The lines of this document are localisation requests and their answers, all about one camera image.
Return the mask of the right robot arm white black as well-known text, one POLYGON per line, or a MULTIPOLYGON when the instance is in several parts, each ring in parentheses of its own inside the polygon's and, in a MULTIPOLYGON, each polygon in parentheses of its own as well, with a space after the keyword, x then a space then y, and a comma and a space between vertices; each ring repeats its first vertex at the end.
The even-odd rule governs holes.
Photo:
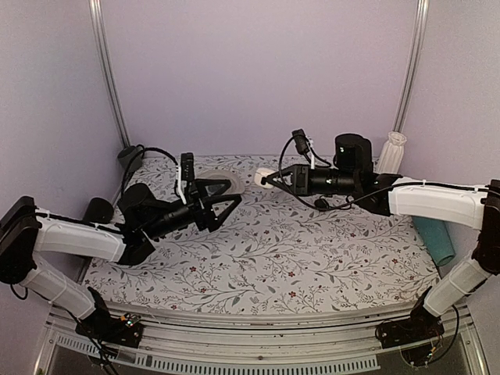
POLYGON ((332 163, 317 166, 312 142, 296 130, 291 136, 305 164, 277 171, 259 168, 255 182, 279 188, 302 202, 312 195, 351 196, 352 204, 381 216, 417 216, 457 223, 478 230, 476 248, 442 280, 429 287, 409 318, 380 323, 375 331, 383 348, 437 338, 445 331, 441 316, 462 298, 499 274, 499 182, 453 185, 414 180, 393 173, 375 173, 372 147, 358 134, 335 138, 332 163))

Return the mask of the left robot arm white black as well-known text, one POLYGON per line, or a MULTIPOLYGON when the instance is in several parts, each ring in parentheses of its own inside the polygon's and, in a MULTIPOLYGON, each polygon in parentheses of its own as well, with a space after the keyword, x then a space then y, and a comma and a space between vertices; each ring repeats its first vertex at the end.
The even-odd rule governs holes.
POLYGON ((146 184, 134 184, 118 201, 124 221, 113 229, 51 214, 23 196, 1 220, 1 282, 18 284, 64 308, 75 317, 79 335, 137 348, 144 330, 139 316, 112 317, 95 289, 69 279, 42 252, 140 265, 155 251, 154 242, 167 234, 192 223, 199 230, 218 230, 241 202, 239 194, 227 193, 229 187, 226 179, 195 179, 184 198, 166 202, 155 198, 146 184))

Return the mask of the white earbuds charging case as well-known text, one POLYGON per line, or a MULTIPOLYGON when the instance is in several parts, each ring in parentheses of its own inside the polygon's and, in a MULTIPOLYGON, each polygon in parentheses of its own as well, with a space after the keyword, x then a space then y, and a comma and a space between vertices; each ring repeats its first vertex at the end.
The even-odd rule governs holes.
POLYGON ((273 173, 274 173, 274 171, 269 169, 269 168, 265 168, 265 167, 258 168, 254 174, 255 184, 261 188, 272 189, 273 185, 267 183, 266 178, 273 173))

